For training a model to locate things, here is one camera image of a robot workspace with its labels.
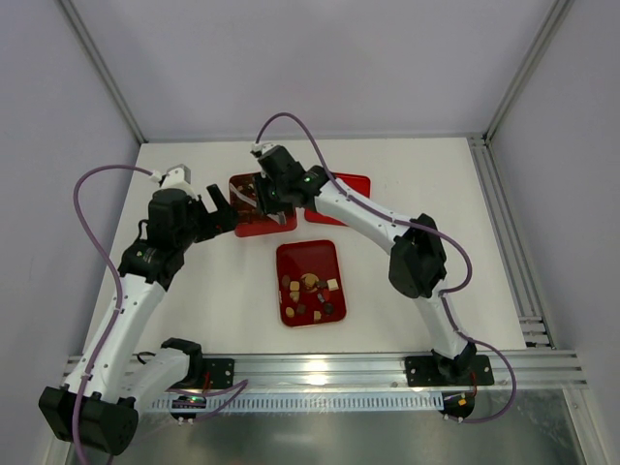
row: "wooden block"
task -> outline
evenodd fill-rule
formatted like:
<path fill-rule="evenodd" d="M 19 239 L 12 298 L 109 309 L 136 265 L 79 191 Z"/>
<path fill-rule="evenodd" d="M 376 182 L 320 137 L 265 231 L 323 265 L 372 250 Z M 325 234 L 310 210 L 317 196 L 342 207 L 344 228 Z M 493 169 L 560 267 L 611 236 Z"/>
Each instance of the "wooden block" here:
<path fill-rule="evenodd" d="M 330 291 L 338 291 L 340 288 L 338 287 L 338 280 L 337 279 L 328 279 L 327 280 L 327 288 Z"/>

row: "red tray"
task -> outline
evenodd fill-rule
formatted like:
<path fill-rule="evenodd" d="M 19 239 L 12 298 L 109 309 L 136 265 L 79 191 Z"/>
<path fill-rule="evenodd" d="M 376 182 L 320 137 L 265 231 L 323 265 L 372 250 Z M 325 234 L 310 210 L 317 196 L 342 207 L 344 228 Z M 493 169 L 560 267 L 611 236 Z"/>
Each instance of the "red tray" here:
<path fill-rule="evenodd" d="M 283 244 L 276 250 L 275 257 L 282 323 L 286 326 L 310 326 L 339 322 L 345 318 L 347 307 L 333 242 L 314 240 Z M 324 285 L 332 279 L 336 280 L 338 289 L 330 291 Z M 292 296 L 295 292 L 293 282 L 299 285 L 297 302 Z"/>
<path fill-rule="evenodd" d="M 232 184 L 235 189 L 241 188 L 242 190 L 240 192 L 244 196 L 256 201 L 254 180 L 252 179 L 252 176 L 254 176 L 254 173 L 252 172 L 235 175 L 231 177 L 229 184 Z M 255 207 L 246 201 L 242 201 L 234 194 L 233 191 L 231 191 L 230 188 L 229 198 L 231 199 L 231 206 L 239 213 L 239 224 L 234 229 L 234 234 L 237 237 L 283 233 L 286 231 L 292 231 L 297 227 L 297 215 L 294 208 L 286 215 L 287 224 L 280 226 L 270 218 L 265 218 L 262 216 Z"/>
<path fill-rule="evenodd" d="M 367 176 L 360 176 L 358 174 L 346 174 L 344 172 L 335 172 L 336 177 L 342 179 L 347 183 L 349 187 L 359 192 L 365 197 L 370 197 L 370 178 Z M 338 220 L 334 220 L 328 216 L 324 216 L 321 213 L 305 210 L 303 217 L 310 223 L 323 223 L 326 225 L 334 226 L 347 226 Z"/>

